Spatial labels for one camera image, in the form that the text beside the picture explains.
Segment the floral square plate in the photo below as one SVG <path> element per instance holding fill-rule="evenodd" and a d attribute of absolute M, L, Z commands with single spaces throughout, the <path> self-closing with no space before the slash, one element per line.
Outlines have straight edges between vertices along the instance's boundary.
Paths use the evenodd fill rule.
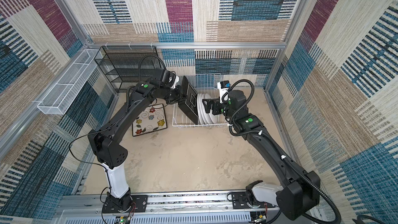
<path fill-rule="evenodd" d="M 147 107 L 133 122 L 132 135 L 140 136 L 167 129 L 164 104 Z"/>

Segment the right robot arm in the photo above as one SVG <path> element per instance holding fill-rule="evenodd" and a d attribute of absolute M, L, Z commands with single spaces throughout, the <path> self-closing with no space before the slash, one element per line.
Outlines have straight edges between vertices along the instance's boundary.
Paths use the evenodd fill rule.
<path fill-rule="evenodd" d="M 290 220 L 303 216 L 319 223 L 319 219 L 308 214 L 323 195 L 319 176 L 294 162 L 260 119 L 249 112 L 247 105 L 253 96 L 253 92 L 245 96 L 240 90 L 226 90 L 219 98 L 200 100 L 198 107 L 206 113 L 225 116 L 230 134 L 252 145 L 276 174 L 279 186 L 257 180 L 246 187 L 244 199 L 248 207 L 262 208 L 268 203 L 279 207 L 279 213 Z"/>

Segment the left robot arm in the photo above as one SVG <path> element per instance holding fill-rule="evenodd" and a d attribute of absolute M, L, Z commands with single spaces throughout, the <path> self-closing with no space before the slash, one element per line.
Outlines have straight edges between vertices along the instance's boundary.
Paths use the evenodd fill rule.
<path fill-rule="evenodd" d="M 92 130 L 88 135 L 92 151 L 106 173 L 105 203 L 116 212 L 129 211 L 133 202 L 124 170 L 128 151 L 120 143 L 136 118 L 155 100 L 173 103 L 181 99 L 178 82 L 179 77 L 174 72 L 155 69 L 152 77 L 128 87 L 124 106 L 98 131 Z"/>

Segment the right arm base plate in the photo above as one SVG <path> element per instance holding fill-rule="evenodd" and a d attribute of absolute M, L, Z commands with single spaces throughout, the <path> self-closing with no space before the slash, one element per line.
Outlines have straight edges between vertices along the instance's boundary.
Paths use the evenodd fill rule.
<path fill-rule="evenodd" d="M 227 194 L 227 200 L 233 205 L 233 209 L 268 209 L 274 205 L 257 201 L 254 196 L 245 191 L 232 191 Z"/>

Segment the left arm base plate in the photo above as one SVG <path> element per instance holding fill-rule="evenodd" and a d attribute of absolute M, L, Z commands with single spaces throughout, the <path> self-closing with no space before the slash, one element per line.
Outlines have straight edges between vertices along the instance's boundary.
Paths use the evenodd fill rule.
<path fill-rule="evenodd" d="M 117 199 L 107 196 L 102 208 L 104 214 L 143 213 L 146 211 L 148 195 L 130 195 Z"/>

